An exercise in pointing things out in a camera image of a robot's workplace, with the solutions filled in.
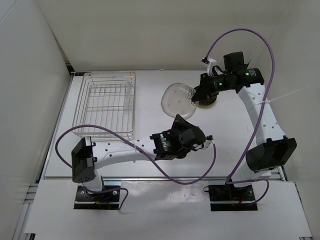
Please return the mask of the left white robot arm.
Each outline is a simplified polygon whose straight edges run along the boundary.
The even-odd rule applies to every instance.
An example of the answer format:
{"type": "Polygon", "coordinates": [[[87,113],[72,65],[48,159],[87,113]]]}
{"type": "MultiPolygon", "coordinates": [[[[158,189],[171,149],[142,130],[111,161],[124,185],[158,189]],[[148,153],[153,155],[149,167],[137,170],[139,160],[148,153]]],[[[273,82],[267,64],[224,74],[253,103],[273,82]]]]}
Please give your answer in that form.
{"type": "Polygon", "coordinates": [[[98,169],[133,161],[171,161],[183,159],[191,151],[204,149],[212,136],[205,136],[198,127],[177,114],[172,127],[134,141],[94,142],[83,137],[71,151],[72,180],[83,184],[93,200],[105,194],[98,169]]]}

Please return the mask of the grey plate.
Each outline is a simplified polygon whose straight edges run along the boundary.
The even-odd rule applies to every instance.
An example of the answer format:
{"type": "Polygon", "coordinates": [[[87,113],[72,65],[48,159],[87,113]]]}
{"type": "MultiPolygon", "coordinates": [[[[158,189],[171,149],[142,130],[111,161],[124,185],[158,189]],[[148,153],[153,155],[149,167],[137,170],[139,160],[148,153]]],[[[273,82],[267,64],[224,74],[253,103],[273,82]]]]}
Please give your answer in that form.
{"type": "Polygon", "coordinates": [[[163,112],[172,118],[175,118],[177,114],[185,120],[191,118],[199,103],[198,101],[192,101],[195,93],[194,88],[184,83],[171,84],[161,98],[163,112]]]}

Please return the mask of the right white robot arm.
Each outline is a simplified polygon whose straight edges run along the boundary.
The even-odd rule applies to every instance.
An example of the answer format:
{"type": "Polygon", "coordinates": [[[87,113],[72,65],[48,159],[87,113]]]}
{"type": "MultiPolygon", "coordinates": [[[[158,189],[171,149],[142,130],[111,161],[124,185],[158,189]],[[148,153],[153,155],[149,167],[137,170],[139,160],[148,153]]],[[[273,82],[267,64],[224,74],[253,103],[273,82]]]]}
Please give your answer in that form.
{"type": "Polygon", "coordinates": [[[226,197],[236,200],[242,195],[244,187],[266,172],[284,166],[297,148],[297,142],[294,138],[288,138],[278,124],[267,99],[268,87],[263,75],[258,68],[248,68],[243,52],[225,55],[224,69],[207,56],[201,61],[206,65],[207,72],[201,74],[192,101],[208,101],[220,92],[234,90],[254,127],[249,143],[227,177],[228,185],[224,188],[226,197]]]}

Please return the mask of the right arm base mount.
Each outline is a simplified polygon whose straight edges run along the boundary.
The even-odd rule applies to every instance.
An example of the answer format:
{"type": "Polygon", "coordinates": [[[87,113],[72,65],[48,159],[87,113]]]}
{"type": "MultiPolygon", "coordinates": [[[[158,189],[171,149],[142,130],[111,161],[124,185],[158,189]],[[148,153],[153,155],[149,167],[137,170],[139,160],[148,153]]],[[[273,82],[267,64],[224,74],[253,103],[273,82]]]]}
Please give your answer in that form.
{"type": "Polygon", "coordinates": [[[234,187],[232,184],[207,185],[203,191],[209,194],[211,212],[257,211],[252,185],[234,187]]]}

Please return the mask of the black plate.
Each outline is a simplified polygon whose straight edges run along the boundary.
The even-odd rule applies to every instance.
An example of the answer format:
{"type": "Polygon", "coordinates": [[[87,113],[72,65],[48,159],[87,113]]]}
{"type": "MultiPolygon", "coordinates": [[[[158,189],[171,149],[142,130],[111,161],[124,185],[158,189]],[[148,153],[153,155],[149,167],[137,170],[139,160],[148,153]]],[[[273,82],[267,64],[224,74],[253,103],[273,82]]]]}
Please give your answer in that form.
{"type": "Polygon", "coordinates": [[[217,100],[218,94],[219,93],[214,88],[211,88],[209,86],[209,99],[205,101],[196,101],[196,102],[198,102],[198,104],[201,104],[201,105],[210,105],[217,100]]]}

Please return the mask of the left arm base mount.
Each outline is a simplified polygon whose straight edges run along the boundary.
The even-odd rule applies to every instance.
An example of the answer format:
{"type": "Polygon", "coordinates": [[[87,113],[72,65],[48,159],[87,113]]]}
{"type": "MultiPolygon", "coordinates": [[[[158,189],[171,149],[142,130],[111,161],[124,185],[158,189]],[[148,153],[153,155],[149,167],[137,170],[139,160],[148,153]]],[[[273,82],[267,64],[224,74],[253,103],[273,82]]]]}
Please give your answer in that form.
{"type": "Polygon", "coordinates": [[[74,205],[75,210],[118,210],[120,206],[120,190],[119,183],[105,181],[103,178],[102,190],[112,190],[107,193],[92,193],[79,184],[75,193],[74,205]]]}

